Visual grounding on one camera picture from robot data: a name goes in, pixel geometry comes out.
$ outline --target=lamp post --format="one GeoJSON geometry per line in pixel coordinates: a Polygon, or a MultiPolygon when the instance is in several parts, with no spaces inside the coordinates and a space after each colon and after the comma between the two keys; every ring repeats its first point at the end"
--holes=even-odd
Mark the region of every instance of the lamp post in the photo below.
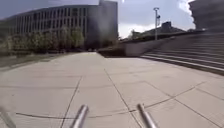
{"type": "Polygon", "coordinates": [[[158,7],[153,8],[153,10],[155,11],[155,40],[158,39],[157,37],[157,26],[158,26],[158,19],[160,19],[160,16],[158,15],[158,7]]]}

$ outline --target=staircase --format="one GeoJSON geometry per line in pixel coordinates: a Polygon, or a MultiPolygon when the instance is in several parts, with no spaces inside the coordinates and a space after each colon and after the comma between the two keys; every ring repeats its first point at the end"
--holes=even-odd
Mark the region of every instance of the staircase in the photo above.
{"type": "Polygon", "coordinates": [[[224,34],[177,37],[141,57],[224,75],[224,34]]]}

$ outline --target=cloud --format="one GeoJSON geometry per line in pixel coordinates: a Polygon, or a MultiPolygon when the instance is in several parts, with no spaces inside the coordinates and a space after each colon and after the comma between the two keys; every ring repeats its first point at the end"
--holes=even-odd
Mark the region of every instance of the cloud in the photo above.
{"type": "Polygon", "coordinates": [[[132,30],[137,32],[144,32],[154,28],[154,24],[140,25],[140,24],[119,24],[119,36],[122,38],[128,37],[132,30]]]}
{"type": "Polygon", "coordinates": [[[190,6],[189,6],[189,2],[194,1],[194,0],[179,0],[179,8],[182,9],[183,11],[191,14],[190,11],[190,6]]]}

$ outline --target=building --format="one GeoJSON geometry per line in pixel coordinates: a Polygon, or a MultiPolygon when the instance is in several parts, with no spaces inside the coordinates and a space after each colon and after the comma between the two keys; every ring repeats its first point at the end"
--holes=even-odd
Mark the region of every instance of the building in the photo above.
{"type": "Polygon", "coordinates": [[[189,4],[196,29],[224,32],[224,0],[195,0],[189,4]]]}
{"type": "MultiPolygon", "coordinates": [[[[162,23],[161,27],[157,28],[158,34],[170,34],[170,33],[178,33],[178,32],[185,32],[179,28],[173,27],[171,22],[162,23]]],[[[155,35],[155,29],[151,29],[149,31],[145,31],[141,33],[141,36],[150,36],[155,35]]]]}
{"type": "Polygon", "coordinates": [[[0,32],[25,35],[41,32],[60,37],[66,28],[72,32],[80,28],[85,45],[102,45],[118,39],[117,2],[100,0],[98,5],[67,5],[50,7],[17,14],[2,20],[0,32]]]}

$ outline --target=paved ground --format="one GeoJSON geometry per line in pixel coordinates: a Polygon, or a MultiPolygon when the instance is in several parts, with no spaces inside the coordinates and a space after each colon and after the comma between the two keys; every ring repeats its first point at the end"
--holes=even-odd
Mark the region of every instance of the paved ground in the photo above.
{"type": "Polygon", "coordinates": [[[224,128],[224,77],[96,53],[0,73],[0,105],[17,128],[69,128],[82,104],[90,107],[85,128],[140,128],[138,103],[159,128],[224,128]]]}

